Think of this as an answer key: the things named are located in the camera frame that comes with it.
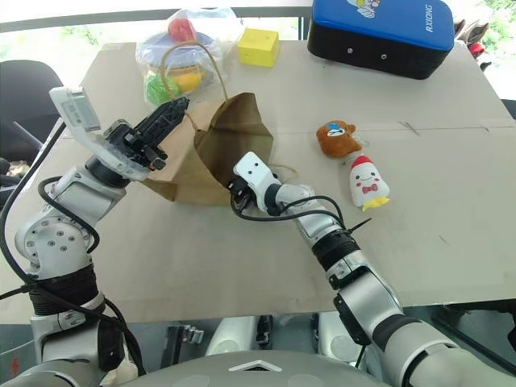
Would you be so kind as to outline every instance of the white figurine toy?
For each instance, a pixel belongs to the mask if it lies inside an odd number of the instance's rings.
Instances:
[[[362,211],[382,206],[390,200],[387,198],[389,186],[381,178],[377,167],[365,155],[360,155],[353,161],[349,185],[353,204],[362,207]]]

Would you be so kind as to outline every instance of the clear plastic bag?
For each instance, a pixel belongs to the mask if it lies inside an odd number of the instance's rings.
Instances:
[[[223,59],[242,31],[243,26],[231,8],[176,12],[167,20],[162,32],[136,48],[136,61],[144,76],[145,100],[158,106],[218,82],[216,69],[204,48],[226,77],[222,71]],[[204,48],[186,44],[192,40]],[[178,44],[180,47],[170,52]]]

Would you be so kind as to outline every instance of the blue case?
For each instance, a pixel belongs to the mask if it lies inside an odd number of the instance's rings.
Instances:
[[[314,0],[308,50],[405,77],[429,77],[453,48],[452,13],[440,0]]]

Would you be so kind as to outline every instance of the black band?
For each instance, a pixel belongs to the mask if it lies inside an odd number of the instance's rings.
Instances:
[[[333,299],[333,304],[339,312],[340,321],[342,321],[342,324],[346,327],[353,341],[359,345],[369,345],[371,340],[356,320],[344,299],[340,297],[340,294],[337,294],[337,297]]]
[[[67,276],[39,281],[38,284],[48,292],[79,306],[93,300],[98,295],[97,278],[92,264]],[[29,297],[34,307],[34,313],[38,316],[48,316],[68,310],[49,301],[37,288],[29,292]]]
[[[86,169],[99,181],[114,188],[125,188],[130,183],[115,171],[107,168],[97,157],[91,156],[85,164]]]
[[[98,367],[102,371],[111,371],[122,363],[123,337],[122,332],[111,322],[101,320],[98,324],[97,335]]]
[[[265,191],[264,203],[267,207],[267,213],[271,216],[279,216],[281,214],[281,208],[276,203],[277,191],[280,188],[280,184],[271,184]]]
[[[387,342],[395,331],[407,324],[416,322],[420,323],[421,321],[416,318],[405,316],[404,314],[393,314],[380,322],[376,328],[374,328],[374,331],[372,332],[372,341],[374,341],[377,346],[385,352]]]
[[[403,375],[403,381],[402,381],[402,387],[412,387],[410,384],[410,377],[412,377],[412,372],[416,369],[416,367],[419,366],[419,364],[426,359],[428,356],[428,353],[426,351],[421,352],[419,355],[417,355],[414,360],[412,360],[412,363],[407,367],[405,371],[405,375]]]
[[[339,262],[339,260],[357,250],[360,250],[358,244],[356,244],[356,241],[343,229],[334,230],[324,235],[312,247],[312,252],[325,271],[328,271],[328,269]]]

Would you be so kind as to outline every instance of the yellow cheese toy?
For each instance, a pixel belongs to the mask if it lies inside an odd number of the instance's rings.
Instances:
[[[246,28],[237,48],[241,63],[273,67],[280,51],[279,35],[276,31]]]

